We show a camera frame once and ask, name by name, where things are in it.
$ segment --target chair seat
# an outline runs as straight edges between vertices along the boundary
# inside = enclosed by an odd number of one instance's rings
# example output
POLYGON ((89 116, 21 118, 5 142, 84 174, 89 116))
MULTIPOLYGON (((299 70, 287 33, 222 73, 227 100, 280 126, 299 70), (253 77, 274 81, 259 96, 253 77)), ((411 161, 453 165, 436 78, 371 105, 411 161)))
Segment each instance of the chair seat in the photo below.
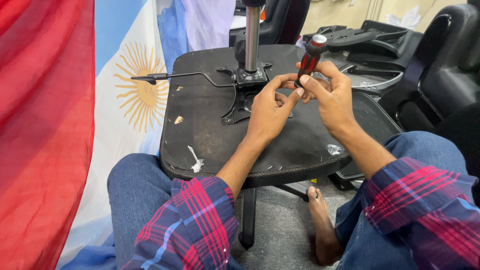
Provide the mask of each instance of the chair seat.
MULTIPOLYGON (((276 75, 296 73, 295 63, 304 52, 294 45, 259 46, 259 61, 272 64, 267 70, 276 75)), ((177 58, 174 73, 203 71, 217 84, 231 83, 231 78, 216 72, 217 67, 237 66, 233 48, 219 48, 186 53, 177 58)), ((289 95, 292 90, 280 89, 289 95)), ((203 76, 172 78, 168 95, 165 126, 160 145, 162 169, 169 177, 189 180, 195 176, 213 176, 228 161, 247 133, 249 119, 222 125, 220 117, 230 109, 233 88, 215 88, 203 76), (178 117, 183 122, 175 124, 178 117), (202 169, 194 173, 195 159, 204 159, 202 169)), ((340 144, 327 132, 320 120, 318 103, 298 104, 282 133, 254 164, 243 188, 288 184, 332 174, 346 166, 347 153, 330 155, 327 145, 340 144)))

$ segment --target sun emblem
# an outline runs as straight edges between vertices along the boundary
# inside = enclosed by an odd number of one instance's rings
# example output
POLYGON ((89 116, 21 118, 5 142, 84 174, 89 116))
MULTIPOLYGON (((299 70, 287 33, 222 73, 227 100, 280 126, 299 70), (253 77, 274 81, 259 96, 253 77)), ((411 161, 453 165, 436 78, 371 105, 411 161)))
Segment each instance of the sun emblem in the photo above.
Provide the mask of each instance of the sun emblem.
MULTIPOLYGON (((120 55, 120 57, 123 58, 123 60, 125 61, 125 64, 129 69, 122 67, 118 63, 117 63, 117 66, 121 68, 124 72, 126 72, 129 76, 131 77, 146 76, 148 74, 160 73, 165 68, 165 65, 163 65, 160 69, 158 68, 158 65, 160 64, 160 59, 159 58, 154 59, 153 47, 148 58, 147 58, 147 47, 144 45, 144 47, 142 48, 141 43, 140 43, 140 46, 138 46, 137 42, 135 42, 135 48, 134 48, 132 43, 130 42, 130 47, 127 44, 125 44, 125 48, 127 49, 128 54, 122 48, 122 51, 124 52, 125 56, 120 55)), ((164 87, 162 86, 165 85, 168 82, 168 80, 159 81, 157 82, 156 85, 153 86, 146 81, 135 81, 130 78, 124 78, 119 74, 115 74, 114 76, 120 78, 122 81, 132 83, 132 85, 116 86, 119 88, 132 89, 127 93, 120 94, 117 96, 117 98, 126 98, 130 95, 133 95, 123 105, 120 106, 120 109, 121 109, 124 106, 132 103, 130 108, 125 112, 125 115, 124 115, 124 117, 127 117, 127 114, 129 114, 133 110, 133 113, 130 117, 130 120, 128 121, 128 124, 131 124, 132 119, 135 116, 137 116, 135 123, 133 124, 133 128, 136 129, 136 125, 140 120, 138 132, 142 130, 142 126, 145 132, 147 132, 147 124, 149 122, 150 122, 150 126, 152 127, 152 130, 155 131, 152 118, 154 118, 158 123, 158 125, 161 126, 162 124, 160 123, 160 120, 157 118, 157 115, 161 118, 165 117, 162 113, 159 112, 159 110, 165 110, 165 107, 167 105, 166 101, 167 101, 167 95, 168 95, 168 86, 164 86, 164 87)))

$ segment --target chair leg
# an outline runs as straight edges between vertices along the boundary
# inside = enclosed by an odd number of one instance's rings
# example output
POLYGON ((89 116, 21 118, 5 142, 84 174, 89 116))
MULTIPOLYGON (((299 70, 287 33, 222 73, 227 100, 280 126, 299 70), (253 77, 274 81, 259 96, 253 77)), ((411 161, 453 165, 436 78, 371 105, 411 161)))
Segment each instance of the chair leg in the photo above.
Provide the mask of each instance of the chair leg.
POLYGON ((293 195, 297 195, 300 197, 304 202, 308 202, 308 187, 305 185, 302 185, 300 183, 291 183, 291 184, 279 184, 276 185, 275 187, 279 189, 283 189, 293 195))
POLYGON ((255 243, 255 208, 257 204, 257 190, 247 189, 243 192, 242 231, 239 241, 243 248, 248 250, 255 243))

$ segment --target red fabric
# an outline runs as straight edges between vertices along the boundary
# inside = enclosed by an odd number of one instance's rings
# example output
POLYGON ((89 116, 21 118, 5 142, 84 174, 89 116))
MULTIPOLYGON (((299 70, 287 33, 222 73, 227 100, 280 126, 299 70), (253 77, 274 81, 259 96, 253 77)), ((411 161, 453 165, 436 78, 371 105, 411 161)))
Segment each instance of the red fabric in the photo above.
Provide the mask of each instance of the red fabric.
POLYGON ((0 3, 0 261, 54 269, 94 134, 94 0, 0 3))

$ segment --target hand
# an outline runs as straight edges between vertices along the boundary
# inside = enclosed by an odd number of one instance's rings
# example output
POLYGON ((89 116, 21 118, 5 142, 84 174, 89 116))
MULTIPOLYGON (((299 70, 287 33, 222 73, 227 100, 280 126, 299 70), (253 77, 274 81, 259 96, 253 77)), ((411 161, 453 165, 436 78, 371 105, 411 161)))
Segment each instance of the hand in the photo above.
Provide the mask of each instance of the hand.
POLYGON ((277 93, 276 90, 278 88, 294 89, 293 81, 296 79, 296 74, 278 75, 253 99, 246 140, 266 147, 280 134, 304 90, 297 88, 288 98, 277 93))
POLYGON ((314 71, 330 78, 330 82, 303 75, 300 78, 305 87, 303 103, 306 104, 313 98, 318 101, 322 122, 334 138, 338 138, 346 130, 358 128, 353 116, 350 78, 330 61, 318 63, 314 71))

